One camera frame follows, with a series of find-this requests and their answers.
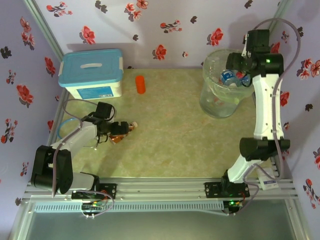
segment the table surface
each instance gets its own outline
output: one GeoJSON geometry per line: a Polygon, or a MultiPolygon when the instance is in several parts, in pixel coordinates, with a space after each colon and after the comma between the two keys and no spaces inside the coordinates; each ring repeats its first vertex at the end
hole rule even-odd
{"type": "MultiPolygon", "coordinates": [[[[97,150],[82,148],[72,159],[74,172],[101,178],[220,178],[238,158],[240,139],[253,136],[256,110],[251,97],[228,118],[212,118],[202,111],[202,69],[126,69],[122,81],[121,97],[92,102],[112,104],[116,121],[135,121],[138,127],[117,144],[107,141],[97,150]],[[138,75],[145,79],[144,94],[136,90],[138,75]]],[[[67,104],[67,110],[81,118],[95,108],[81,101],[67,104]]],[[[77,124],[66,123],[61,136],[77,124]]]]}

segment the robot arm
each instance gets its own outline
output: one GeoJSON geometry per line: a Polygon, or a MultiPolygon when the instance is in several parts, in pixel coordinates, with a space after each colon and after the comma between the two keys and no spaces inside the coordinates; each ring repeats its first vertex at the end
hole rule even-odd
{"type": "Polygon", "coordinates": [[[97,191],[99,177],[88,173],[74,173],[72,158],[93,139],[109,134],[122,135],[129,132],[127,122],[114,122],[116,110],[105,102],[99,102],[96,111],[83,117],[82,127],[77,133],[70,133],[51,146],[40,146],[35,153],[34,165],[31,176],[31,184],[36,188],[52,191],[53,189],[53,163],[56,149],[62,145],[56,155],[56,192],[65,194],[69,190],[93,190],[97,191]]]}
{"type": "MultiPolygon", "coordinates": [[[[256,121],[253,138],[240,140],[240,156],[234,165],[222,177],[222,188],[226,190],[230,183],[242,184],[248,171],[254,164],[261,164],[277,155],[273,134],[273,92],[279,76],[284,71],[281,54],[270,53],[269,30],[249,31],[245,36],[242,53],[231,53],[226,68],[251,74],[256,97],[256,121]]],[[[282,151],[290,147],[290,141],[284,139],[280,116],[280,88],[275,95],[276,136],[282,151]]]]}

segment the small object in gripper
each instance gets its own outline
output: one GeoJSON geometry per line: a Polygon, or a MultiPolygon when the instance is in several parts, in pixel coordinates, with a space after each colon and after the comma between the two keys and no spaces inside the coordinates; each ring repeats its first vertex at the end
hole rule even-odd
{"type": "Polygon", "coordinates": [[[122,135],[110,135],[109,138],[113,144],[119,143],[122,139],[124,139],[130,132],[132,132],[136,127],[138,127],[138,124],[134,121],[129,124],[129,132],[127,134],[122,135]]]}

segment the blue plastic container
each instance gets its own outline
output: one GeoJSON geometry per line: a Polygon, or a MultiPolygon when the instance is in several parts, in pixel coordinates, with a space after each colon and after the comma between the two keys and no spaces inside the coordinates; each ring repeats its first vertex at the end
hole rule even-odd
{"type": "Polygon", "coordinates": [[[60,64],[58,83],[75,99],[114,98],[122,95],[123,73],[118,48],[71,52],[60,64]]]}

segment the purple wall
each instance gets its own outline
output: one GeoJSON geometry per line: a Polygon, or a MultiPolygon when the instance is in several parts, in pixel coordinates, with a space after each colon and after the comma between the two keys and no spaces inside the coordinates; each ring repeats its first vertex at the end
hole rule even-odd
{"type": "MultiPolygon", "coordinates": [[[[291,148],[283,154],[291,169],[304,213],[313,235],[320,238],[320,1],[293,1],[285,19],[300,31],[301,51],[281,87],[281,121],[291,148]]],[[[285,66],[292,60],[297,38],[289,26],[279,23],[272,43],[283,54],[285,66]]]]}
{"type": "Polygon", "coordinates": [[[36,149],[47,143],[62,89],[60,63],[23,1],[1,5],[0,33],[0,239],[5,240],[36,149]]]}
{"type": "Polygon", "coordinates": [[[244,34],[272,18],[280,0],[35,2],[64,54],[120,48],[125,68],[201,68],[217,48],[242,49],[244,34]]]}

